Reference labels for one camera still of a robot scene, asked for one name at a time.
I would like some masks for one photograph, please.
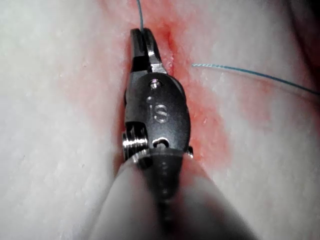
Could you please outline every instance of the metal pivot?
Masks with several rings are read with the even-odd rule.
[[[126,131],[122,134],[125,160],[144,149],[159,147],[192,153],[182,85],[167,74],[148,28],[132,29],[130,37],[132,67],[124,94]]]

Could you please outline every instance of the red blood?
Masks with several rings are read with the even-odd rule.
[[[149,1],[143,1],[145,27],[150,28],[155,36],[168,74],[178,79],[184,87],[191,117],[190,144],[193,146],[195,159],[205,169],[212,168],[230,159],[224,121],[217,111],[215,94],[190,74],[193,63],[189,52],[192,49],[191,40],[181,44],[182,38],[186,36],[185,32],[192,25],[196,26],[201,22],[200,14],[197,14],[196,6],[185,7],[179,14],[173,2],[176,3],[162,0],[158,7]]]
[[[97,3],[105,13],[103,20],[106,22],[105,25],[99,23],[100,31],[112,34],[113,40],[106,42],[97,35],[85,48],[88,49],[87,56],[91,62],[76,76],[63,79],[61,87],[67,97],[84,110],[97,133],[104,134],[110,129],[111,134],[117,136],[110,143],[119,146],[114,164],[117,171],[122,154],[120,136],[124,126],[123,94],[129,76],[130,29],[139,27],[139,12],[136,0],[117,4],[98,0]],[[191,116],[191,145],[196,160],[205,168],[227,162],[230,158],[229,144],[224,120],[217,110],[217,98],[190,74],[193,63],[190,56],[192,36],[200,33],[199,26],[203,26],[208,16],[204,16],[197,5],[177,0],[142,1],[142,10],[145,27],[155,35],[168,74],[178,79],[185,89]],[[112,30],[112,25],[115,25],[114,29],[118,25],[121,27]],[[209,28],[203,30],[206,33],[204,36],[212,32],[212,23]],[[110,119],[115,111],[118,114]]]

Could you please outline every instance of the metal screw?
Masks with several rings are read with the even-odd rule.
[[[152,90],[155,90],[155,89],[161,87],[161,82],[159,82],[159,80],[155,78],[155,79],[151,80],[149,85]]]

